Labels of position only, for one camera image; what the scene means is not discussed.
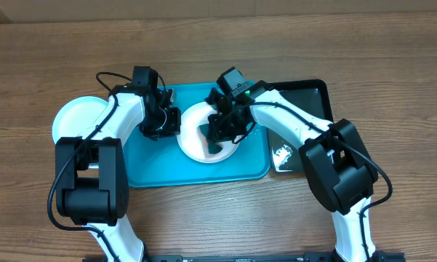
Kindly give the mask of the pink plate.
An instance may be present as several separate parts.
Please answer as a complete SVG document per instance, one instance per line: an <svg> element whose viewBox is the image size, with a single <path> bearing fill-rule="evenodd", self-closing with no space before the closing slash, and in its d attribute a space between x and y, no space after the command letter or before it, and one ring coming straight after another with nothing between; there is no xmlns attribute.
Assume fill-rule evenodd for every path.
<svg viewBox="0 0 437 262"><path fill-rule="evenodd" d="M238 148L237 144L230 141L218 142L222 151L218 154L208 154L204 137L201 135L199 126L208 124L207 117L216 113L206 102L192 105L181 116L180 134L177 142L181 150L192 160L212 164L221 162L231 156Z"/></svg>

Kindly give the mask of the teal sponge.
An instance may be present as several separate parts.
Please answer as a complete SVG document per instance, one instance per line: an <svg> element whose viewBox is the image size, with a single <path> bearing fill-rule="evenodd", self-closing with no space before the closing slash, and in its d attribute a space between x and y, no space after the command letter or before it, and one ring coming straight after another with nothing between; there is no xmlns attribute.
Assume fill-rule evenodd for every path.
<svg viewBox="0 0 437 262"><path fill-rule="evenodd" d="M208 139L209 134L209 124L202 124L199 126L199 130L201 135L205 139L207 153L208 154L218 154L222 151L222 146L216 142L213 142Z"/></svg>

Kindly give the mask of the light blue plate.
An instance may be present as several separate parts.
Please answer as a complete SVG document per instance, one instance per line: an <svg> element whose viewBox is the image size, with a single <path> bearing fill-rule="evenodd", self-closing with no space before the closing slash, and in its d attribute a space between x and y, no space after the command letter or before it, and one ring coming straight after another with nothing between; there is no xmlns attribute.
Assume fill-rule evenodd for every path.
<svg viewBox="0 0 437 262"><path fill-rule="evenodd" d="M108 102L94 96L84 96L66 103L57 113L52 124L52 139L76 137L85 131L105 110Z"/></svg>

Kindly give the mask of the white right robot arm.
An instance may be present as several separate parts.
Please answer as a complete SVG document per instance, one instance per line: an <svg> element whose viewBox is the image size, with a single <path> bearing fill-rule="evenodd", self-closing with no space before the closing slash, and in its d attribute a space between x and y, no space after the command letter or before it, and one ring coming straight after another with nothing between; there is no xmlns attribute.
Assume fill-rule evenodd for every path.
<svg viewBox="0 0 437 262"><path fill-rule="evenodd" d="M258 124L290 142L312 194L332 214L337 259L373 258L368 209L378 171L351 122L313 116L271 84L249 82L234 67L220 75L205 101L216 110L208 118L209 141L240 143Z"/></svg>

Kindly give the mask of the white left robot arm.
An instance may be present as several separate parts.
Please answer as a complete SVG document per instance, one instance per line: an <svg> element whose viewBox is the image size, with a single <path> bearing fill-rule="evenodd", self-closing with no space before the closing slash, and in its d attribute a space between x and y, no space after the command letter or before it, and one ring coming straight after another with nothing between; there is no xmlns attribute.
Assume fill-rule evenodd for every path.
<svg viewBox="0 0 437 262"><path fill-rule="evenodd" d="M90 232L107 261L149 261L127 217L123 147L134 129L154 141L178 135L181 111L150 66L134 67L126 81L108 89L107 107L87 131L57 140L47 215L60 230Z"/></svg>

